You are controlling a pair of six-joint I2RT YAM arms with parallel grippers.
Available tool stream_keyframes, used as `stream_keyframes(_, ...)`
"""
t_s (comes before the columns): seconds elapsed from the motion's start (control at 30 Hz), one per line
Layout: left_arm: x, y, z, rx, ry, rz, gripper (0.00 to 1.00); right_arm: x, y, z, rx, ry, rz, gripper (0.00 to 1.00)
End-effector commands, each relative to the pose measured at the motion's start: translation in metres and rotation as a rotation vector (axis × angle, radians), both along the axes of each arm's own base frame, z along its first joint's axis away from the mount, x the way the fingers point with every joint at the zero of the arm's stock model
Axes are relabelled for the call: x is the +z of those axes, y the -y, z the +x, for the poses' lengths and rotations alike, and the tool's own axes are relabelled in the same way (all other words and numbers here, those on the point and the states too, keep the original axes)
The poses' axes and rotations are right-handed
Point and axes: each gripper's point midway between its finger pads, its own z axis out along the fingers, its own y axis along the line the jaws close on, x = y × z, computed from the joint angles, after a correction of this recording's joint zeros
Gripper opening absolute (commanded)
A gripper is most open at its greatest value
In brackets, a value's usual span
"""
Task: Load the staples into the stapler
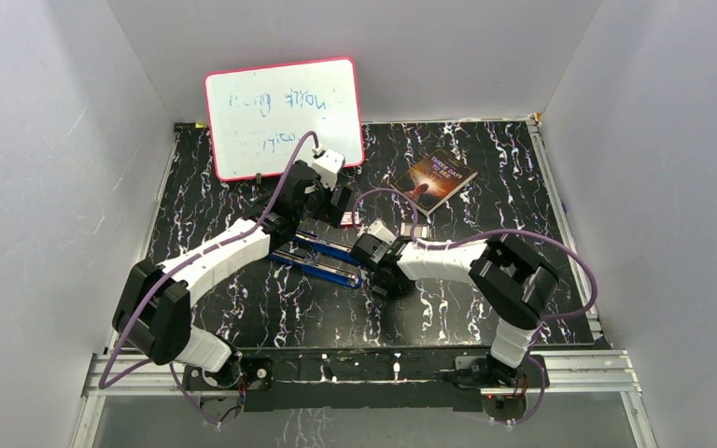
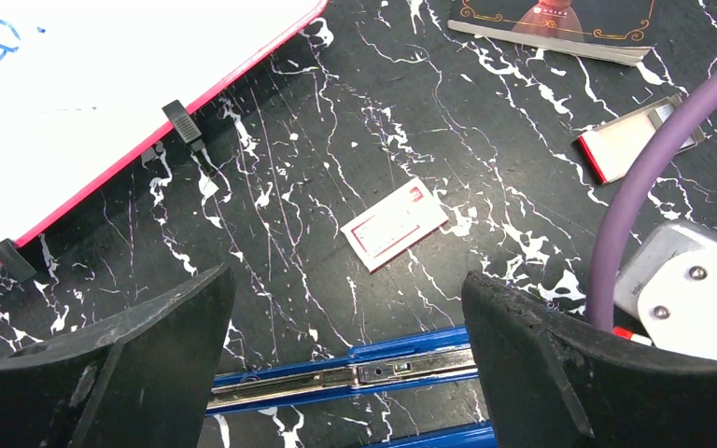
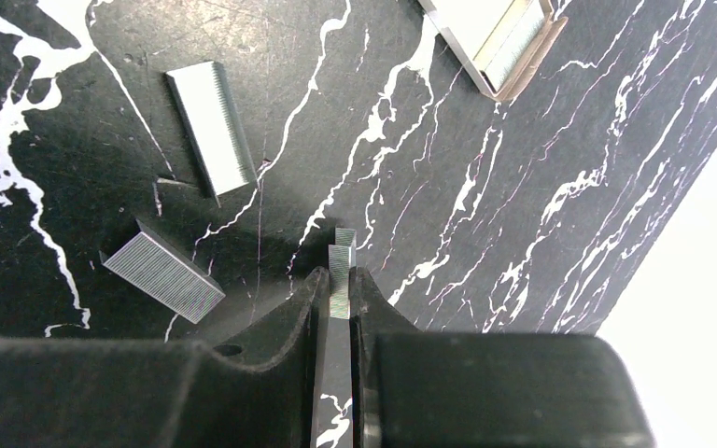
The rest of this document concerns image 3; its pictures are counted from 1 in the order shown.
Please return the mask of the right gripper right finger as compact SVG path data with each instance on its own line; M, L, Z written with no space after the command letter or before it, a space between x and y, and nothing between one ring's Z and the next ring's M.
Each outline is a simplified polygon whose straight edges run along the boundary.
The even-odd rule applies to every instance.
M349 274L357 447L652 447L622 359L586 334L418 329Z

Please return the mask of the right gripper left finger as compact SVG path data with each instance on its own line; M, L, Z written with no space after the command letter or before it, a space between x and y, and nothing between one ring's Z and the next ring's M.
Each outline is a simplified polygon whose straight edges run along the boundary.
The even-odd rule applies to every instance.
M312 447L329 286L218 344L0 338L0 447Z

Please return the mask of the grey staple strip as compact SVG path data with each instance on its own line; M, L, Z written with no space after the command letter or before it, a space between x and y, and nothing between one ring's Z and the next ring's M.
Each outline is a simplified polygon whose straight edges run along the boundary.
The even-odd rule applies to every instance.
M186 133L215 200L257 181L246 135L221 63L206 61L165 73Z
M329 245L330 316L350 317L349 273L357 265L356 231L335 229L334 243Z
M110 272L192 324L226 297L216 280L140 219L105 241L99 255Z

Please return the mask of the staple box tray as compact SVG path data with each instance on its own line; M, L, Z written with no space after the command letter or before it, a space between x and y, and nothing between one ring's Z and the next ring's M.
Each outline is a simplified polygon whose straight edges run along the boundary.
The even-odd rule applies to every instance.
M568 23L549 1L420 0L478 91L514 100L537 74Z

